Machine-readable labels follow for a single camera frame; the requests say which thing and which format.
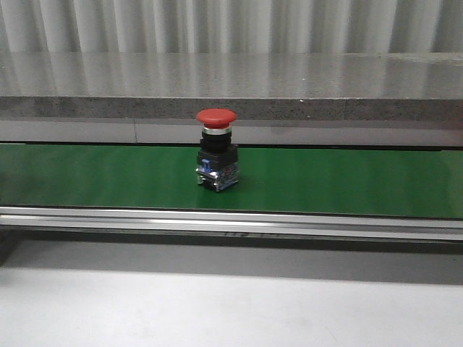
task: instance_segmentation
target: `corrugated wall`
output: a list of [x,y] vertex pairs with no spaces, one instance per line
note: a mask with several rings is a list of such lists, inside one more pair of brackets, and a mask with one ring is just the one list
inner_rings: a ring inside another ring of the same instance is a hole
[[1,0],[2,51],[460,52],[462,0]]

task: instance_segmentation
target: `red button cap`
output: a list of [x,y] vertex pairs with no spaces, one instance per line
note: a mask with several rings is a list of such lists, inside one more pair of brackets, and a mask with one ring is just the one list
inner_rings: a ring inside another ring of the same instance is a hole
[[207,108],[196,116],[196,119],[209,129],[227,128],[236,118],[237,114],[226,108]]

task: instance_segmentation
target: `emergency stop button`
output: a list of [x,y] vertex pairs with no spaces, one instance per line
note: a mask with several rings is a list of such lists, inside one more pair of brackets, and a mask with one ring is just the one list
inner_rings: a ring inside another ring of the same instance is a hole
[[226,108],[207,108],[196,116],[196,119],[209,129],[225,129],[236,118],[237,114]]

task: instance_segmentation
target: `aluminum rail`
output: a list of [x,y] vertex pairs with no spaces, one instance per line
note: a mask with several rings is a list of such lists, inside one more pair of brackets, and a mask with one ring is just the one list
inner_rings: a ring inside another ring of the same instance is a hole
[[463,220],[273,213],[0,207],[0,228],[62,228],[155,234],[157,231],[286,234],[463,241]]

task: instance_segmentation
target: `green conveyor belt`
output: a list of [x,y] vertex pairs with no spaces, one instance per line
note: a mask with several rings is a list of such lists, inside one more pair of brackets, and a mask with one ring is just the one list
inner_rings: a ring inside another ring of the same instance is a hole
[[0,145],[2,205],[463,218],[463,152],[240,148],[241,181],[196,184],[196,147]]

